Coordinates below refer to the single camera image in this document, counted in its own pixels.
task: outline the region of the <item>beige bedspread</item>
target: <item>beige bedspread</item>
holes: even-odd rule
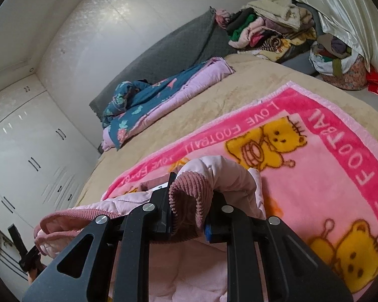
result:
[[[190,134],[200,126],[261,98],[292,80],[337,104],[363,125],[378,141],[378,112],[346,92],[290,68],[251,55],[229,55],[236,73],[210,87],[154,125],[132,138],[119,151],[112,149],[99,159],[77,205],[100,200],[112,181],[142,158]]]

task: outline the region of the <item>cabinet handle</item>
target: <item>cabinet handle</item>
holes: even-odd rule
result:
[[[31,160],[28,160],[28,162],[35,168],[36,171],[39,171],[38,168],[36,168],[35,165],[31,162]]]
[[[31,157],[31,159],[37,164],[37,166],[39,167],[39,169],[41,168],[41,166],[39,165],[39,163],[37,163],[36,162],[36,160],[33,158],[33,157]]]
[[[55,132],[59,134],[59,136],[61,137],[61,139],[62,139],[63,141],[65,140],[65,138],[64,138],[63,136],[61,136],[61,134],[60,134],[58,131],[55,131]]]
[[[57,130],[60,131],[65,138],[67,137],[60,128],[58,128]]]
[[[9,207],[7,207],[7,205],[3,202],[3,200],[2,200],[2,203],[8,209],[8,211],[10,211],[11,213],[14,213]]]
[[[11,205],[11,207],[15,210],[14,205],[12,205],[12,204],[10,203],[10,201],[6,199],[6,197],[3,197],[3,198],[4,198],[4,199],[8,202],[8,204]]]

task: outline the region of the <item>bear ear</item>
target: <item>bear ear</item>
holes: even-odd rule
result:
[[[300,136],[299,139],[298,139],[298,146],[304,146],[305,144],[307,144],[307,140],[305,139],[305,136]]]
[[[358,220],[353,224],[352,227],[354,232],[363,232],[370,235],[370,225],[365,220]]]

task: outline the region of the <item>pink jacket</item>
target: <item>pink jacket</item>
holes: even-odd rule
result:
[[[224,194],[227,203],[242,209],[247,215],[266,218],[257,170],[251,168],[247,171],[222,156],[207,156],[185,164],[175,182],[188,172],[204,177],[212,189]],[[129,193],[88,206],[58,211],[42,219],[36,227],[35,243],[43,254],[54,258],[96,216],[106,214],[115,218],[127,215],[150,197],[150,191]],[[110,292],[113,291],[113,282],[114,276]],[[226,244],[208,244],[204,236],[175,244],[151,244],[149,295],[153,302],[226,301]]]

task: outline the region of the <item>wardrobe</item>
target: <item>wardrobe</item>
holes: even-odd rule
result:
[[[36,75],[0,92],[0,231],[15,224],[27,249],[42,217],[73,207],[99,153]]]

